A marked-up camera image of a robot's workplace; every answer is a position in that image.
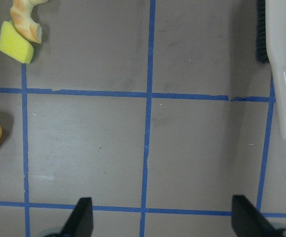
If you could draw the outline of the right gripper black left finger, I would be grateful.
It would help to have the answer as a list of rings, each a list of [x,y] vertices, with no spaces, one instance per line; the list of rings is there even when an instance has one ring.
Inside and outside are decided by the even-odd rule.
[[[74,210],[61,229],[60,237],[90,237],[94,228],[93,207],[90,197],[78,200]]]

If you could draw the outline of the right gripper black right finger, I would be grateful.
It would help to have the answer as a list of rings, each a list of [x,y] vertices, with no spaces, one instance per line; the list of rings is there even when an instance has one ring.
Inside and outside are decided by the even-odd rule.
[[[275,228],[244,195],[233,195],[231,226],[238,237],[269,237]]]

